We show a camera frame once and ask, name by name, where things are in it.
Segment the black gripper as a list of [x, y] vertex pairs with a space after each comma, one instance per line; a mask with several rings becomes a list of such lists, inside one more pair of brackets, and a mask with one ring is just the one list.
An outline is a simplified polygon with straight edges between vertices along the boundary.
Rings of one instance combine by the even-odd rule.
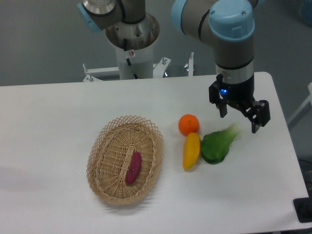
[[209, 101], [216, 105], [221, 118], [227, 114], [227, 105], [242, 112], [251, 122], [253, 134], [271, 119], [269, 102], [254, 99], [254, 75], [242, 83], [230, 84], [223, 82], [223, 75], [218, 74], [209, 87]]

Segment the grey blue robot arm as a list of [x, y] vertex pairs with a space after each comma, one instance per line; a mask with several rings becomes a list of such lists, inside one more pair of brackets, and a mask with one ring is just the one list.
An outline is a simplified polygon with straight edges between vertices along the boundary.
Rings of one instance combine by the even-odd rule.
[[[254, 99], [254, 17], [257, 0], [176, 0], [171, 9], [174, 27], [212, 47], [216, 80], [209, 101], [219, 109], [240, 111], [252, 132], [271, 116], [266, 100]], [[121, 79], [153, 77], [153, 45], [159, 37], [158, 21], [143, 0], [83, 0], [78, 11], [89, 29], [104, 31], [115, 47]]]

